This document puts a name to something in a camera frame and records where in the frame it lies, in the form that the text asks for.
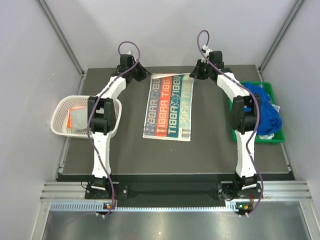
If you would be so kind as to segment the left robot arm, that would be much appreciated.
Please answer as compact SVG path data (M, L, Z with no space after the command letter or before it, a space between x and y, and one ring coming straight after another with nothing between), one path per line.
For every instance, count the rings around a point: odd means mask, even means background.
M116 113L118 96L132 80L143 81L152 74L130 52L121 54L119 65L100 93L87 101L87 136L93 147L93 179L89 189L96 190L102 198L115 199L115 187L111 179L110 142L118 130L121 114Z

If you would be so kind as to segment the cream patterned towel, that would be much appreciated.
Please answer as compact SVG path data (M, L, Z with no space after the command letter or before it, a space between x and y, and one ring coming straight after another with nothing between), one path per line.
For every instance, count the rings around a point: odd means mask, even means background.
M189 142L194 79L188 73L155 74L150 79L145 139Z

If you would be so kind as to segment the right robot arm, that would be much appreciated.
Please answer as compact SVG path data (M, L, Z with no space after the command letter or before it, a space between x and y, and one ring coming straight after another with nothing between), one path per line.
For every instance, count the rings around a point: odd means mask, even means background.
M204 46L200 53L202 58L189 76L197 80L211 79L232 102L229 123L236 135L237 165L232 185L223 186L220 196L228 201L245 198L258 184L254 158L261 99L236 80L229 68L225 68L221 51Z

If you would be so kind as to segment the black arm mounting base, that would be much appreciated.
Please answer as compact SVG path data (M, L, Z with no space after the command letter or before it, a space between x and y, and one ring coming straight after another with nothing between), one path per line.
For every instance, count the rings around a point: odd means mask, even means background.
M117 207L216 207L232 200L258 200L255 188L238 191L231 182L120 182L114 183ZM88 200L111 200L102 190L86 188Z

